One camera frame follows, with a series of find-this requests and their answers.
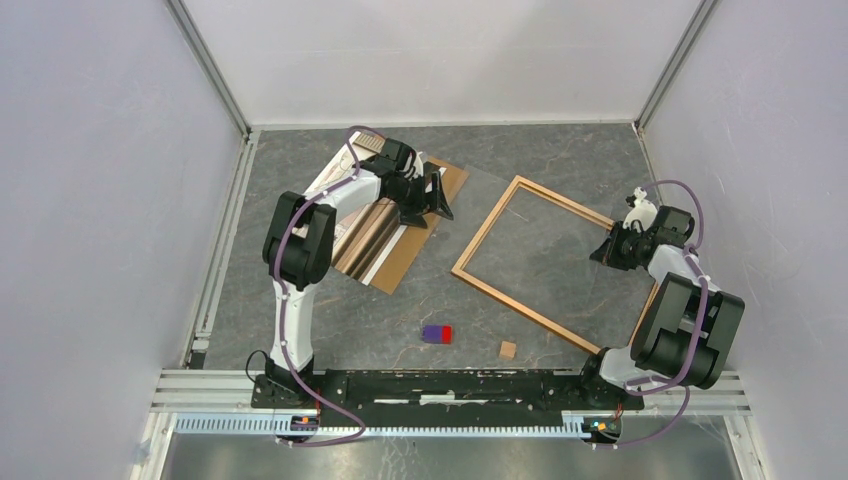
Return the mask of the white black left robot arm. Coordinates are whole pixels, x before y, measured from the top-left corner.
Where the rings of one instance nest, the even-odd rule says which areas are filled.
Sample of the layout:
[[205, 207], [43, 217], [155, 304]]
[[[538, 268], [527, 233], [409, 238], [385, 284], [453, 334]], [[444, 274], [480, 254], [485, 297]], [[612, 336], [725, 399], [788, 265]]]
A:
[[290, 407], [306, 405], [314, 394], [314, 298], [331, 267], [338, 221], [379, 200], [393, 202], [408, 227], [426, 227], [428, 214], [453, 217], [440, 169], [408, 144], [387, 139], [367, 158], [350, 154], [352, 165], [340, 178], [303, 194], [280, 195], [263, 245], [275, 291], [274, 340], [265, 376]]

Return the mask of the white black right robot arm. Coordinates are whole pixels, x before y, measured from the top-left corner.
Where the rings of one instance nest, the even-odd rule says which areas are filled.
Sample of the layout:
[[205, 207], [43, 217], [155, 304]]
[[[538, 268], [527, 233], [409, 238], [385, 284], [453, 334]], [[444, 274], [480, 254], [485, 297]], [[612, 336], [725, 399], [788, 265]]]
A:
[[605, 348], [584, 364], [577, 392], [591, 408], [606, 406], [618, 389], [645, 396], [677, 386], [711, 388], [745, 310], [744, 301], [722, 290], [700, 264], [701, 209], [656, 205], [643, 187], [626, 203], [628, 214], [590, 258], [621, 271], [643, 269], [658, 290], [631, 344]]

